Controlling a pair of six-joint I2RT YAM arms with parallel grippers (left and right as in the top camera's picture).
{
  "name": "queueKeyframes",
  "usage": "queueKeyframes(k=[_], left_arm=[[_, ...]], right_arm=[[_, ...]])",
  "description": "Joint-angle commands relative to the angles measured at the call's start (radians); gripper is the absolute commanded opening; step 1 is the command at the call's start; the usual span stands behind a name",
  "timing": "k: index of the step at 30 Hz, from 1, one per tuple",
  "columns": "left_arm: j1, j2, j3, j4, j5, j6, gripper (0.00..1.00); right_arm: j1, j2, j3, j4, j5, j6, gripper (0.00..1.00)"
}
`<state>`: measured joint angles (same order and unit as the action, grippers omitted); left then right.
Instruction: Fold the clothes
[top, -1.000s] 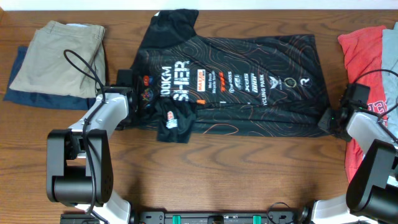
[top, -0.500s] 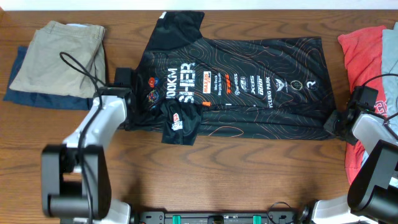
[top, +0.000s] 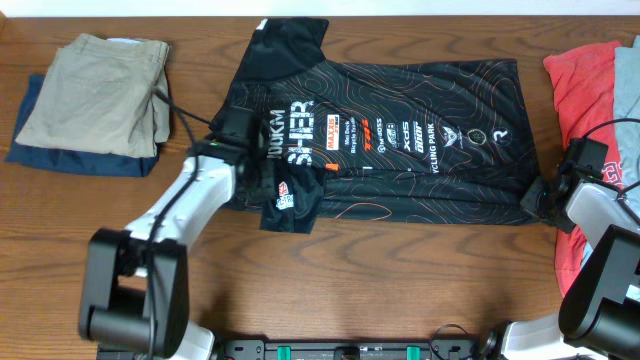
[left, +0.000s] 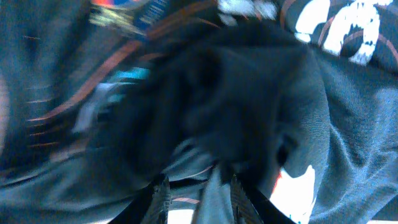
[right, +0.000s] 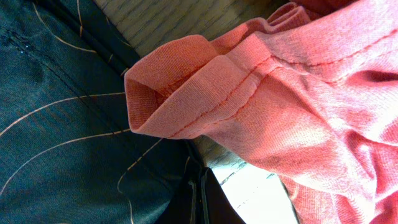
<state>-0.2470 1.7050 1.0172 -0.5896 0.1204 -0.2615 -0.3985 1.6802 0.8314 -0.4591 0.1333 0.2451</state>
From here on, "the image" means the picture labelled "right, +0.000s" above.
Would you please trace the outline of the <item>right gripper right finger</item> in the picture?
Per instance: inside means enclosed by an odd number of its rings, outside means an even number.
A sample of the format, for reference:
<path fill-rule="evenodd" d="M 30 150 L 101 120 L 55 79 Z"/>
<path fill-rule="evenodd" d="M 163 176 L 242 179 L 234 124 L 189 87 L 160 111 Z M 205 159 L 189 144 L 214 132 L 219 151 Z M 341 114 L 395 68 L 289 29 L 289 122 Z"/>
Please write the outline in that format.
<path fill-rule="evenodd" d="M 245 224 L 227 199 L 213 171 L 201 173 L 201 222 L 204 224 Z"/>

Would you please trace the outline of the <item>black printed cycling jersey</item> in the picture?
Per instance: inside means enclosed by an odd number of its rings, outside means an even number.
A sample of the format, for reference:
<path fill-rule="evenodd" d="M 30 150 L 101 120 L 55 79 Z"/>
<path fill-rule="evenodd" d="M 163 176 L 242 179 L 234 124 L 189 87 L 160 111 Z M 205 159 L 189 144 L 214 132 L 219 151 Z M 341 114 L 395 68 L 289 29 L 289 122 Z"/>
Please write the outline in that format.
<path fill-rule="evenodd" d="M 133 133 L 138 54 L 93 1 L 1 2 L 1 222 L 155 223 L 189 141 Z"/>

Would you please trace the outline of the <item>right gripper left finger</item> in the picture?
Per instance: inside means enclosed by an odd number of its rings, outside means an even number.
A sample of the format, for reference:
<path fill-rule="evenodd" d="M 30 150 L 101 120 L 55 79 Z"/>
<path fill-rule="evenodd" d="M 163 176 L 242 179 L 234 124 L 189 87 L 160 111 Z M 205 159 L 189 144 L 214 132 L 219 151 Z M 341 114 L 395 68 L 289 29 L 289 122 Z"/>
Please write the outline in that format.
<path fill-rule="evenodd" d="M 201 224 L 198 172 L 186 171 L 177 191 L 155 224 Z"/>

